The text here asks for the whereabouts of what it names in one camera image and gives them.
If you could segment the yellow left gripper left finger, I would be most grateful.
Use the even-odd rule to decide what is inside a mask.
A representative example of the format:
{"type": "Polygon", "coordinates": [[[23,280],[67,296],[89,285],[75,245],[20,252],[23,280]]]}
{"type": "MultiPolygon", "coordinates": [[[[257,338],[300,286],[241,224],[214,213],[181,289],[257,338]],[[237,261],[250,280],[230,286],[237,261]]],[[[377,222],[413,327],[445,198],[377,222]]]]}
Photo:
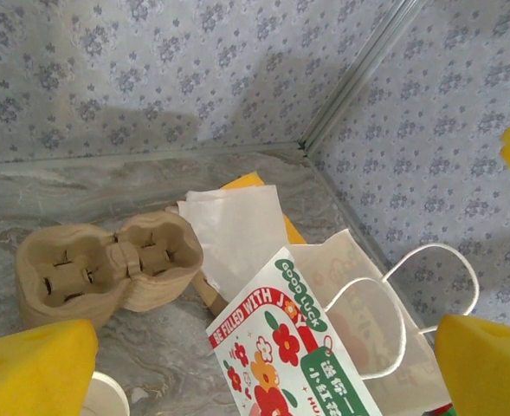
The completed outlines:
{"type": "Polygon", "coordinates": [[[88,319],[1,337],[0,415],[79,414],[97,352],[88,319]]]}

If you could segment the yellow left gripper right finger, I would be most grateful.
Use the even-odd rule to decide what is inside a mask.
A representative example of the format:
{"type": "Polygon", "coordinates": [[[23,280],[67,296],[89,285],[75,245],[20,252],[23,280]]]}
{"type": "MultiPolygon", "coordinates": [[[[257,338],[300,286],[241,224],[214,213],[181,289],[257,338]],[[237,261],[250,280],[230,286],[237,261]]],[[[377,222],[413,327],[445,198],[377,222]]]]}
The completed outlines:
{"type": "Polygon", "coordinates": [[[458,415],[510,415],[510,326],[445,315],[435,354],[458,415]]]}

